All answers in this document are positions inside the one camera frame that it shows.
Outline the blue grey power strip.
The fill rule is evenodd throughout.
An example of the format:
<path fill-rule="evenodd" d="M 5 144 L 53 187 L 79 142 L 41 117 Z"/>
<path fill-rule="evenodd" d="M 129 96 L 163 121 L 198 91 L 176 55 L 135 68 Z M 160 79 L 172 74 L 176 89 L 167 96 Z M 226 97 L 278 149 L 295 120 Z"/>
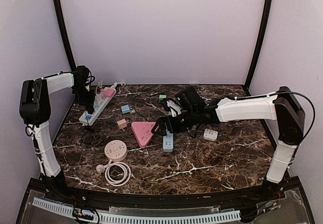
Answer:
<path fill-rule="evenodd" d="M 163 151 L 172 152 L 174 150 L 174 135 L 173 133 L 168 133 L 163 136 Z"/>

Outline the pink triangular power strip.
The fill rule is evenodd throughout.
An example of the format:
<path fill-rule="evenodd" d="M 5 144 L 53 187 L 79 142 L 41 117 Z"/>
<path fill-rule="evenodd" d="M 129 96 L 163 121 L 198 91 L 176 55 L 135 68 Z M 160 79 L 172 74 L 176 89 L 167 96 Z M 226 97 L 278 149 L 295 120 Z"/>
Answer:
<path fill-rule="evenodd" d="M 140 148 L 144 149 L 153 138 L 151 130 L 154 125 L 155 122 L 132 122 L 131 129 Z"/>

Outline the long white power strip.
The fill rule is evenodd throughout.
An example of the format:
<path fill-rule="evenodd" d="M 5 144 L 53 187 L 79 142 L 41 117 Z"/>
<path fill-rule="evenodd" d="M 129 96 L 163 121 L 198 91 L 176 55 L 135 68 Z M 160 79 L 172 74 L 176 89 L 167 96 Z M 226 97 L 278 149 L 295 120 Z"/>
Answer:
<path fill-rule="evenodd" d="M 117 89 L 117 86 L 125 86 L 126 82 L 115 82 L 110 87 Z M 94 99 L 94 113 L 89 114 L 87 111 L 85 111 L 82 116 L 79 118 L 79 122 L 83 126 L 92 126 L 94 122 L 97 120 L 97 118 L 100 116 L 100 114 L 103 112 L 105 107 L 108 105 L 108 103 L 112 100 L 112 98 L 103 98 L 100 95 L 96 95 L 96 89 L 95 89 L 95 99 Z"/>

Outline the pink plug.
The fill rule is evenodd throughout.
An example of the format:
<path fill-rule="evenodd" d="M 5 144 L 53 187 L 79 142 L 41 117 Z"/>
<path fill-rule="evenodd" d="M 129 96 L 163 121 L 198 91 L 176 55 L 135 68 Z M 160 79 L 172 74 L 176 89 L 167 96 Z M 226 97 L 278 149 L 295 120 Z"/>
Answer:
<path fill-rule="evenodd" d="M 128 123 L 129 123 L 129 121 L 126 119 L 122 119 L 122 120 L 117 121 L 117 125 L 118 125 L 119 130 L 126 128 L 128 126 Z"/>
<path fill-rule="evenodd" d="M 103 98 L 112 98 L 115 94 L 116 90 L 113 87 L 103 87 L 103 81 L 99 81 L 96 87 L 96 95 L 100 95 Z"/>

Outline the green charger plug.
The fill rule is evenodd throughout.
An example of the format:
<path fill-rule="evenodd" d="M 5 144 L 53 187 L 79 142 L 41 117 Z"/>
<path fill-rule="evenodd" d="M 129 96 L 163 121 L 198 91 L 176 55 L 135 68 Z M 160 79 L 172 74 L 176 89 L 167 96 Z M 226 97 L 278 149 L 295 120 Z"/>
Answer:
<path fill-rule="evenodd" d="M 162 102 L 166 97 L 167 96 L 165 94 L 160 94 L 158 98 L 159 102 Z"/>

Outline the small blue charger plug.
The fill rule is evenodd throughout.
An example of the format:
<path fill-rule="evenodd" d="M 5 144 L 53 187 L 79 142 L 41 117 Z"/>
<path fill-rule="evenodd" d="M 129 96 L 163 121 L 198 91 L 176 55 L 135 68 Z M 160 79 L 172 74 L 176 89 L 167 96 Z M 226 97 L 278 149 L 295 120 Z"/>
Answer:
<path fill-rule="evenodd" d="M 122 111 L 122 114 L 128 114 L 131 110 L 129 105 L 123 105 L 121 106 L 121 111 Z"/>

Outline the pink round power socket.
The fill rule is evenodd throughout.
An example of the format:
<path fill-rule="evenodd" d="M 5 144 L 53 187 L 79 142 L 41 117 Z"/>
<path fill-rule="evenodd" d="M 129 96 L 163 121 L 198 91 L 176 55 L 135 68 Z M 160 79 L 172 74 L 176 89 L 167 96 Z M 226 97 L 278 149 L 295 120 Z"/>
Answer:
<path fill-rule="evenodd" d="M 104 153 L 113 162 L 122 161 L 128 155 L 127 145 L 121 140 L 110 141 L 105 146 Z"/>

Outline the white square plug adapter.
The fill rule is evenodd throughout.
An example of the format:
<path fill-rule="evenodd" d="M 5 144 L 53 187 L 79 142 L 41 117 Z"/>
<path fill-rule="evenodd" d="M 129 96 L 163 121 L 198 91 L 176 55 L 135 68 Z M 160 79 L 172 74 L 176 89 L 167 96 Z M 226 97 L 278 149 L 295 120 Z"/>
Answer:
<path fill-rule="evenodd" d="M 212 129 L 205 129 L 203 133 L 203 138 L 208 141 L 216 141 L 218 138 L 218 131 Z"/>

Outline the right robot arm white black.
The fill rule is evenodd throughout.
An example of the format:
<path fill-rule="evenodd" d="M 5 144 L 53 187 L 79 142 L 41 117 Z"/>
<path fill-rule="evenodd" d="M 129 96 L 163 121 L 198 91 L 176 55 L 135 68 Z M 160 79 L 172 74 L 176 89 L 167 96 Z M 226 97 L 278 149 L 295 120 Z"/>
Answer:
<path fill-rule="evenodd" d="M 258 188 L 258 197 L 268 201 L 277 192 L 277 186 L 292 163 L 299 145 L 308 135 L 305 111 L 297 100 L 297 92 L 282 86 L 278 91 L 244 97 L 223 97 L 205 102 L 195 88 L 189 86 L 176 94 L 175 99 L 162 100 L 170 115 L 159 118 L 151 132 L 165 136 L 168 133 L 189 132 L 200 125 L 215 125 L 240 120 L 277 121 L 279 136 L 268 169 L 267 182 Z"/>

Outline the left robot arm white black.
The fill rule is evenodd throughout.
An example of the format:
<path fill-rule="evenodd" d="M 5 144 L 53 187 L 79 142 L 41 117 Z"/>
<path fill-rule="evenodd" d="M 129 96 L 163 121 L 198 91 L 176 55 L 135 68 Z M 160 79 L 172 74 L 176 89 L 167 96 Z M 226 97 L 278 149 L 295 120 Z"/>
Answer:
<path fill-rule="evenodd" d="M 71 88 L 76 101 L 91 114 L 94 112 L 95 96 L 90 86 L 94 80 L 95 76 L 87 67 L 78 66 L 75 71 L 59 72 L 23 82 L 19 113 L 26 125 L 25 133 L 33 141 L 44 176 L 55 178 L 61 172 L 49 133 L 50 95 Z"/>

